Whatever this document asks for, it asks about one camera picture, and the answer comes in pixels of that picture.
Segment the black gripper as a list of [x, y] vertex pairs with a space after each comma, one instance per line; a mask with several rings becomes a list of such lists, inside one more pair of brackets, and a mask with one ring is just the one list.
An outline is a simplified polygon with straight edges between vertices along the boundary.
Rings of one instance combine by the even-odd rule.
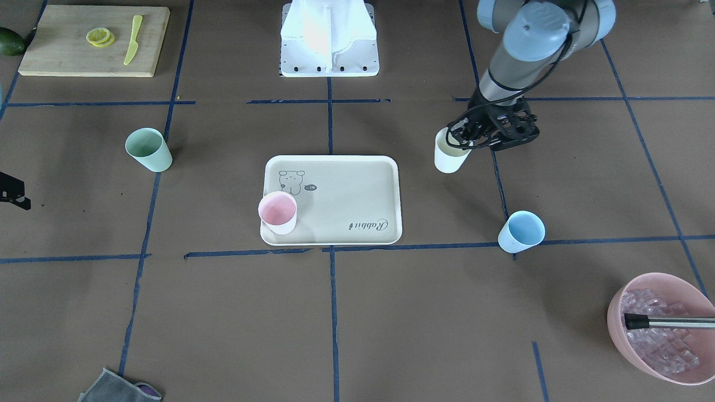
[[452, 126], [450, 127], [450, 144], [468, 145], [469, 149], [480, 149], [482, 145], [479, 141], [482, 134], [497, 134], [499, 132], [498, 125], [493, 122], [493, 117], [495, 118], [502, 109], [501, 105], [493, 104], [470, 112], [465, 124], [467, 139], [463, 135], [463, 126]]

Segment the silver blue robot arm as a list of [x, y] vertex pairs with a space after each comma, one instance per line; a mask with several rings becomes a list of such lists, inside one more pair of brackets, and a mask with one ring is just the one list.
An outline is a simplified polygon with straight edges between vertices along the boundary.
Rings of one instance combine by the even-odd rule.
[[539, 136], [525, 94], [573, 53], [610, 33], [616, 7], [612, 1], [480, 1], [477, 16], [502, 39], [467, 110], [447, 125], [444, 139], [454, 149], [497, 152]]

